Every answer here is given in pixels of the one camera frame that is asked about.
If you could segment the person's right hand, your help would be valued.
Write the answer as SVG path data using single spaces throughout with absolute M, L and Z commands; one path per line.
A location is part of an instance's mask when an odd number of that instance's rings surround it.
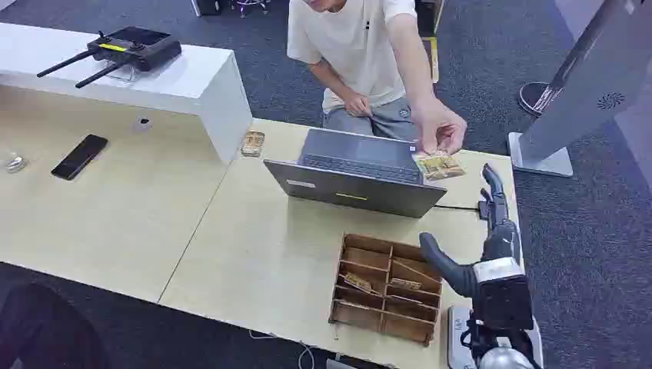
M 345 110 L 354 117 L 371 117 L 372 111 L 368 99 L 355 91 L 349 91 L 343 97 Z

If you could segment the person's left hand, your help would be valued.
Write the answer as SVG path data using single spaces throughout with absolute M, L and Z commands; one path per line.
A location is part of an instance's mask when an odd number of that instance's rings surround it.
M 461 150 L 467 122 L 434 96 L 410 102 L 412 121 L 419 132 L 421 149 L 428 154 Z

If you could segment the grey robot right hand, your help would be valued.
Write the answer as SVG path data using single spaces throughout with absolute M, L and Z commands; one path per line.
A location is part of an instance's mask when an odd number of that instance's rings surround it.
M 478 262 L 458 264 L 441 250 L 432 234 L 419 234 L 421 253 L 427 263 L 453 291 L 465 298 L 477 298 L 482 284 L 522 274 L 520 236 L 516 224 L 509 218 L 502 180 L 488 163 L 484 164 L 482 175 L 490 189 L 481 189 L 484 199 L 477 203 L 479 218 L 487 222 L 487 238 Z

